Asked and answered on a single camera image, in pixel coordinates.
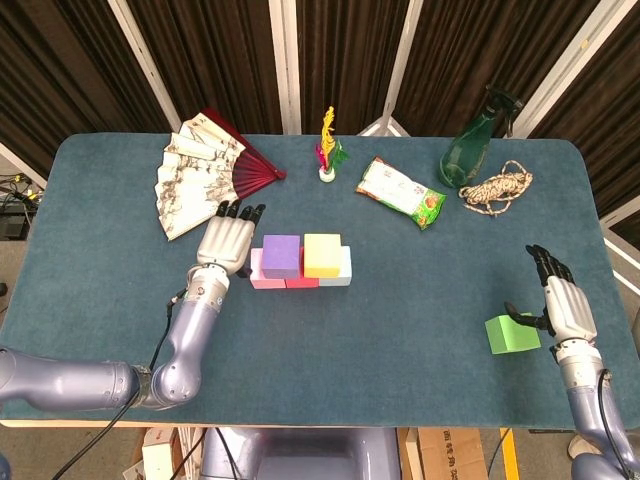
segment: robot finger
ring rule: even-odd
[[[262,217],[262,212],[264,212],[265,208],[267,208],[267,206],[263,203],[254,208],[253,212],[251,212],[251,215],[249,216],[249,221],[253,222],[255,225],[258,225],[260,217]]]
[[[538,277],[540,277],[540,283],[542,286],[547,285],[547,278],[551,275],[555,275],[551,265],[549,265],[548,257],[549,252],[542,248],[540,245],[527,245],[527,252],[533,257],[533,260],[536,262],[536,268],[538,270]]]
[[[511,319],[525,327],[534,327],[538,330],[546,330],[549,333],[550,331],[550,323],[549,323],[549,315],[547,315],[547,310],[545,308],[544,313],[540,317],[534,317],[531,315],[522,315],[518,312],[516,307],[513,306],[512,303],[504,302],[504,308],[507,311],[507,315],[511,317]]]
[[[240,214],[240,218],[242,220],[249,220],[249,217],[251,216],[252,212],[253,212],[253,207],[251,205],[249,205],[248,207],[244,207],[244,210],[242,210],[242,213]]]
[[[227,210],[227,217],[236,218],[238,216],[238,210],[240,209],[241,202],[242,200],[238,199],[231,204],[229,210]]]
[[[227,200],[220,202],[220,205],[218,205],[218,211],[216,212],[216,217],[224,217],[225,213],[227,213],[228,206],[229,202]]]
[[[575,285],[576,282],[573,281],[573,275],[571,274],[571,270],[564,263],[558,262],[558,270],[560,271],[560,278],[564,278],[567,282],[571,282]]]

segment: yellow feather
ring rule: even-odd
[[[333,107],[329,107],[327,113],[324,115],[323,123],[322,123],[322,153],[324,153],[325,158],[329,158],[329,153],[333,150],[333,147],[336,146],[336,141],[331,136],[331,132],[333,128],[331,128],[331,123],[333,123]]]

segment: black cable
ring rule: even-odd
[[[193,452],[196,451],[196,448],[198,448],[198,445],[202,443],[202,441],[204,440],[204,434],[206,432],[207,432],[207,429],[203,428],[202,435],[200,435],[200,438],[198,439],[196,444],[191,448],[191,450],[189,450],[189,453],[187,453],[185,457],[182,459],[182,461],[180,462],[180,465],[178,465],[178,468],[176,468],[176,471],[173,472],[173,475],[171,475],[171,478],[169,480],[176,480],[176,478],[178,478],[178,475],[180,474],[180,470],[182,469],[182,467],[184,467],[184,464],[187,463],[187,460],[189,460],[189,457],[191,457]]]
[[[24,192],[26,192],[29,188],[28,185],[23,189],[22,192],[18,190],[18,186],[13,181],[9,183],[9,186],[11,187],[11,189],[0,186],[0,191],[6,193],[2,201],[2,206],[0,206],[0,214],[4,213],[9,203],[14,202],[22,203],[30,209],[37,210],[37,205],[28,196],[24,195]]]
[[[494,461],[496,459],[496,456],[498,455],[498,452],[500,451],[500,447],[504,443],[504,439],[507,438],[507,435],[509,435],[509,432],[511,432],[511,428],[507,428],[507,431],[502,434],[502,437],[500,437],[500,441],[498,442],[498,445],[496,446],[496,449],[493,451],[493,455],[491,455],[491,461],[489,462],[489,468],[487,468],[487,480],[489,480],[491,478],[491,469],[493,468],[493,463],[494,463]]]
[[[160,353],[160,348],[162,348],[162,344],[164,343],[165,339],[167,338],[167,335],[169,333],[169,329],[171,328],[171,317],[172,317],[172,314],[173,314],[173,306],[176,303],[178,303],[178,301],[180,300],[180,298],[182,298],[182,296],[184,295],[184,293],[186,291],[187,291],[186,288],[180,290],[180,292],[178,292],[167,303],[167,327],[166,327],[166,329],[164,331],[164,334],[160,338],[160,341],[156,345],[156,349],[155,349],[155,351],[153,353],[153,358],[151,359],[151,362],[149,363],[149,370],[153,370],[153,367],[155,366],[156,360],[158,359],[158,354]],[[80,450],[78,453],[76,453],[71,460],[69,460],[60,470],[58,470],[58,473],[56,473],[51,480],[58,480],[60,477],[62,477],[62,475],[64,475],[65,472],[67,470],[69,470],[73,466],[73,464],[75,464],[78,460],[80,460],[84,456],[85,453],[87,453],[89,450],[91,450],[91,448],[93,448],[93,446],[96,443],[98,443],[107,433],[109,433],[109,431],[113,428],[113,426],[123,417],[123,415],[125,413],[127,413],[127,410],[129,410],[129,408],[131,408],[131,406],[136,402],[136,400],[138,399],[138,394],[139,393],[140,393],[140,387],[138,386],[136,391],[133,392],[133,395],[131,396],[129,401],[126,404],[124,404],[122,406],[122,408],[120,409],[120,411],[116,414],[116,416],[113,417],[113,420],[111,420],[106,427],[104,427],[102,430],[100,430],[100,432],[89,443],[87,443],[82,448],[82,450]]]
[[[82,448],[82,450],[80,450],[78,453],[76,453],[73,458],[71,458],[71,460],[69,460],[67,463],[64,464],[64,466],[58,470],[58,473],[56,473],[53,478],[51,480],[58,480],[60,477],[62,477],[62,475],[64,475],[67,470],[69,470],[74,463],[76,463],[78,460],[80,460],[85,453],[87,453],[89,450],[91,450],[91,448],[93,448],[93,446],[98,443],[100,440],[102,440],[102,437],[104,437],[107,433],[109,433],[109,431],[113,428],[113,426],[118,422],[118,420],[120,420],[122,418],[122,416],[127,413],[127,410],[129,410],[129,408],[131,408],[131,406],[135,403],[135,401],[138,398],[138,392],[139,390],[136,389],[136,391],[133,393],[133,395],[131,396],[131,398],[129,399],[129,401],[120,409],[120,411],[118,412],[118,414],[113,417],[113,420],[111,420],[109,422],[109,425],[107,425],[106,427],[104,427],[100,433],[98,433],[95,437],[93,437],[93,439],[87,443],[84,448]]]
[[[622,474],[625,478],[631,479],[633,478],[633,472],[629,467],[627,467],[626,463],[624,463],[624,459],[620,454],[620,450],[618,449],[618,445],[613,440],[613,435],[611,435],[611,430],[609,429],[609,422],[607,422],[607,416],[604,413],[604,399],[602,395],[602,388],[604,385],[605,377],[610,374],[609,370],[603,368],[600,372],[600,376],[598,377],[598,407],[600,408],[600,417],[602,418],[602,425],[604,425],[604,430],[607,432],[607,438],[609,439],[609,443],[611,444],[611,448],[613,449],[613,453],[615,453],[618,462],[620,462],[620,467],[622,468]]]
[[[158,360],[158,355],[160,354],[160,349],[162,348],[162,344],[167,338],[169,334],[169,330],[171,329],[171,317],[173,316],[173,306],[180,301],[182,296],[187,293],[187,289],[183,288],[178,293],[176,293],[171,300],[167,302],[167,326],[164,329],[164,333],[162,337],[160,337],[160,341],[156,345],[156,350],[153,352],[153,357],[151,358],[151,362],[149,362],[149,370],[153,371],[153,368],[156,366],[156,361]]]
[[[227,445],[227,441],[225,440],[224,435],[222,435],[222,432],[218,427],[216,427],[216,433],[218,434],[218,436],[220,437],[220,440],[222,441],[222,446],[224,447],[224,451],[227,452],[229,465],[231,465],[231,473],[233,473],[233,480],[238,480],[238,475],[242,476],[242,474],[240,473],[240,469],[238,468],[238,465],[236,465],[236,461],[233,459],[233,455],[231,455],[231,450],[229,450],[229,445]]]

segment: curtain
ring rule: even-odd
[[[597,4],[425,0],[393,117],[410,135],[454,136],[487,84],[526,102]]]
[[[638,32],[640,3],[532,133],[566,138],[580,149],[600,216],[640,195]]]
[[[298,0],[302,132],[320,133],[335,108],[337,134],[377,120],[391,79],[408,0]]]
[[[282,133],[268,2],[129,6],[182,120],[212,107],[243,133]]]
[[[79,132],[169,125],[106,1],[0,2],[0,141],[47,176]]]

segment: snack bag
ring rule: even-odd
[[[446,195],[414,182],[380,157],[374,158],[364,171],[356,192],[406,213],[418,224],[420,230],[435,222],[447,198]]]

